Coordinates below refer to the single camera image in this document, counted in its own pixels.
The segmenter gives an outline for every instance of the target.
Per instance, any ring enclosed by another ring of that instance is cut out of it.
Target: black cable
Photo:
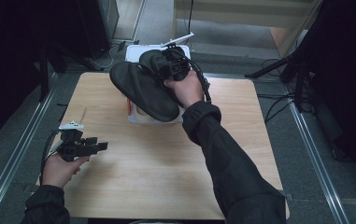
[[[293,63],[292,61],[289,60],[289,58],[287,58],[286,62],[288,62],[288,64],[291,64],[293,66],[302,66],[303,65],[303,60],[300,63]]]
[[[260,93],[258,93],[257,96],[260,98],[266,98],[266,99],[279,99],[281,97],[286,97],[286,94],[285,95],[274,95],[274,94],[260,94]]]
[[[69,105],[63,105],[63,104],[57,104],[59,106],[64,106],[64,113],[62,113],[61,117],[58,119],[59,122],[61,122],[64,119],[64,114],[66,113],[67,107]]]
[[[192,6],[190,7],[190,16],[189,16],[189,33],[188,35],[190,34],[190,31],[191,31],[191,24],[192,24]]]
[[[302,106],[303,104],[308,104],[311,108],[310,109],[304,109],[303,106]],[[302,101],[301,102],[301,108],[302,108],[302,112],[314,114],[314,109],[313,109],[314,105],[311,104],[308,101]]]
[[[267,114],[265,115],[265,118],[264,118],[264,122],[266,123],[267,121],[269,121],[271,118],[273,118],[274,116],[276,116],[279,112],[281,112],[282,110],[284,110],[287,105],[290,105],[291,102],[289,102],[287,105],[285,105],[282,109],[280,109],[278,112],[276,112],[274,115],[272,115],[270,118],[268,117],[272,111],[272,109],[274,108],[274,106],[279,103],[281,100],[284,100],[284,99],[287,99],[287,98],[291,98],[293,97],[294,94],[293,93],[288,93],[288,94],[285,94],[285,95],[282,95],[280,96],[271,106],[270,108],[268,109],[267,111]]]
[[[274,113],[270,118],[265,119],[264,123],[267,123],[270,119],[272,119],[273,117],[275,117],[278,113],[282,112],[284,109],[286,109],[286,107],[288,107],[288,105],[291,105],[293,103],[293,101],[289,101],[287,104],[285,104],[282,108],[280,108],[279,111],[277,111],[276,113]]]
[[[42,185],[43,183],[43,172],[44,172],[44,167],[46,165],[46,161],[49,158],[49,156],[55,154],[55,152],[52,152],[51,154],[49,154],[49,156],[46,158],[46,154],[47,154],[47,149],[49,148],[49,144],[50,144],[50,140],[52,137],[54,137],[56,134],[58,133],[58,131],[52,131],[52,133],[50,134],[49,138],[47,139],[46,145],[44,146],[43,149],[43,155],[41,156],[41,167],[40,167],[40,177],[38,178],[40,181],[40,185]]]
[[[189,29],[187,30],[188,35],[191,33],[191,26],[192,26],[192,5],[190,7],[190,15],[189,15]],[[187,45],[187,42],[189,42],[189,38],[184,42],[184,45]]]
[[[189,62],[189,64],[192,66],[192,69],[197,74],[198,79],[200,79],[200,83],[203,88],[204,95],[206,97],[206,103],[212,104],[212,100],[210,99],[210,95],[209,95],[209,91],[208,91],[209,83],[207,82],[206,78],[204,78],[204,73],[202,72],[200,66],[198,66],[197,63],[193,62],[191,59],[189,59],[185,54],[181,53],[180,51],[178,51],[176,49],[171,49],[171,50],[173,50],[175,53],[180,55],[184,60],[187,60]]]
[[[111,51],[112,51],[113,49],[116,49],[116,48],[117,48],[117,46],[112,46],[112,47],[110,48],[110,50],[108,51],[108,55],[110,56],[110,63],[105,64],[105,65],[102,65],[102,64],[96,63],[93,59],[90,59],[90,62],[93,63],[93,64],[95,64],[96,66],[98,66],[98,67],[100,67],[100,68],[107,68],[107,67],[110,67],[110,66],[113,64],[113,62],[114,62],[113,55],[111,55]]]
[[[270,62],[270,61],[272,61],[272,60],[279,61],[279,59],[267,59],[267,60],[265,60],[264,62],[262,62],[262,69],[265,68],[265,66],[264,66],[265,63]],[[273,76],[273,77],[279,77],[279,76],[282,74],[282,72],[279,71],[279,68],[280,68],[280,67],[277,68],[278,75],[272,74],[271,72],[268,72],[267,74],[269,74],[269,75],[271,75],[271,76]]]

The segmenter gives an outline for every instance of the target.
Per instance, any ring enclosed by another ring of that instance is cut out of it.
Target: cable
[[[180,55],[184,60],[187,60],[189,62],[189,64],[192,66],[192,69],[195,71],[198,78],[200,79],[200,83],[203,88],[204,95],[206,97],[206,103],[212,104],[212,100],[210,99],[210,95],[209,95],[209,91],[208,91],[209,83],[207,82],[206,78],[204,78],[204,73],[202,72],[200,66],[198,66],[197,63],[193,62],[191,59],[189,59],[185,54],[181,53],[180,51],[178,51],[176,49],[170,49],[170,50],[173,50],[175,53]]]
[[[286,109],[286,107],[288,107],[288,105],[291,105],[293,103],[293,101],[289,101],[286,105],[284,105],[279,111],[277,111],[276,113],[274,113],[270,118],[266,118],[264,120],[265,123],[267,123],[270,119],[272,119],[273,117],[275,117],[278,113],[282,112],[284,109]]]
[[[264,69],[265,63],[267,63],[267,62],[269,62],[269,61],[272,61],[272,60],[279,61],[279,59],[267,59],[267,60],[265,60],[264,62],[262,62],[262,69]],[[273,76],[273,77],[279,77],[279,76],[282,74],[282,72],[279,71],[279,68],[280,68],[280,67],[277,68],[278,75],[272,74],[271,72],[268,72],[267,74],[269,74],[269,75],[271,75],[271,76]]]
[[[100,65],[100,64],[94,62],[93,59],[90,59],[90,61],[91,61],[92,63],[94,63],[96,66],[100,67],[100,68],[107,68],[107,67],[111,66],[111,65],[113,64],[113,62],[114,62],[113,56],[111,55],[111,51],[112,51],[113,49],[115,49],[116,47],[117,47],[117,46],[111,47],[110,50],[108,51],[108,54],[110,55],[110,59],[111,59],[111,62],[110,62],[108,65]]]
[[[266,94],[258,94],[259,97],[264,97],[264,98],[272,98],[272,99],[277,99],[268,109],[267,114],[265,115],[264,118],[264,122],[267,123],[271,118],[273,118],[274,116],[276,116],[279,112],[283,111],[288,105],[290,105],[292,102],[289,102],[287,105],[283,106],[282,109],[280,109],[279,111],[277,111],[275,114],[273,114],[270,118],[268,117],[272,111],[272,109],[274,108],[274,106],[279,103],[281,100],[283,99],[287,99],[287,98],[291,98],[294,96],[293,93],[288,93],[285,95],[281,95],[281,96],[276,96],[276,95],[266,95]]]
[[[292,63],[291,61],[289,61],[289,58],[286,58],[286,62],[288,62],[288,64],[291,64],[293,66],[302,66],[303,65],[303,60],[300,63]]]
[[[310,89],[310,84],[308,83],[308,79],[309,79],[309,77],[306,77],[304,79],[304,83],[303,83],[304,91],[302,92],[302,100],[300,102],[300,107],[301,107],[302,111],[305,113],[315,113],[314,105],[311,104],[311,102],[309,100],[310,94],[312,94],[312,90]],[[309,105],[310,108],[305,109],[303,107],[303,105]]]
[[[46,166],[46,161],[47,159],[56,153],[56,151],[53,151],[49,154],[49,156],[46,158],[46,154],[47,154],[47,149],[49,148],[49,144],[50,144],[50,140],[52,137],[54,137],[59,131],[52,131],[52,133],[50,134],[49,138],[47,139],[46,145],[44,146],[43,149],[43,155],[41,156],[41,167],[40,167],[40,177],[38,178],[40,181],[40,185],[42,185],[43,183],[43,172],[44,172],[44,167]]]
[[[187,26],[186,26],[186,19],[184,20],[184,26],[186,27],[186,31],[187,31],[187,34],[189,35],[191,32],[192,32],[192,6],[194,4],[194,1],[192,0],[192,5],[190,7],[190,15],[189,15],[189,29],[187,29]],[[186,40],[186,42],[184,42],[184,45],[187,45],[187,43],[189,42],[189,38]]]
[[[183,3],[183,24],[184,24],[184,28],[186,28],[186,31],[189,32],[189,28],[187,28],[187,25],[186,25],[186,4],[184,3],[185,0],[182,0],[182,3]]]

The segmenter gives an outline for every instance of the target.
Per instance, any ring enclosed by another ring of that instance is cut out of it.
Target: black sleeve
[[[64,207],[64,191],[44,185],[26,201],[22,223],[70,223],[70,215]]]
[[[221,127],[221,112],[197,102],[183,114],[183,128],[201,146],[219,207],[227,223],[286,223],[285,198]]]

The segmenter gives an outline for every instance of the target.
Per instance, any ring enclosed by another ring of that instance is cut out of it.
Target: metal bar
[[[292,90],[286,85],[284,85],[284,89],[285,92],[292,92]],[[328,202],[333,217],[335,218],[335,223],[349,224],[348,216],[335,189],[335,185],[322,162],[318,148],[315,145],[311,133],[306,126],[306,121],[303,115],[298,112],[294,104],[291,104],[291,111],[306,145],[309,158],[311,159],[315,173],[317,174],[318,180],[320,181],[320,186],[323,189],[326,201]]]
[[[3,200],[8,186],[12,181],[15,173],[18,170],[18,167],[21,164],[23,156],[25,155],[26,149],[28,148],[29,144],[32,141],[32,138],[36,132],[38,124],[44,117],[44,114],[49,107],[50,101],[54,94],[56,81],[58,76],[54,73],[51,77],[51,86],[49,95],[43,102],[40,102],[35,110],[34,115],[29,120],[18,144],[15,146],[2,174],[0,174],[0,202]]]

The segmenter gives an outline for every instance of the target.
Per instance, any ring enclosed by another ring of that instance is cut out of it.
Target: wooden board
[[[208,80],[222,125],[263,177],[282,189],[253,83]],[[108,149],[93,155],[65,187],[72,217],[224,219],[201,148],[181,123],[130,123],[126,98],[102,73],[81,76],[62,123],[79,121],[84,110],[83,137],[98,137]]]

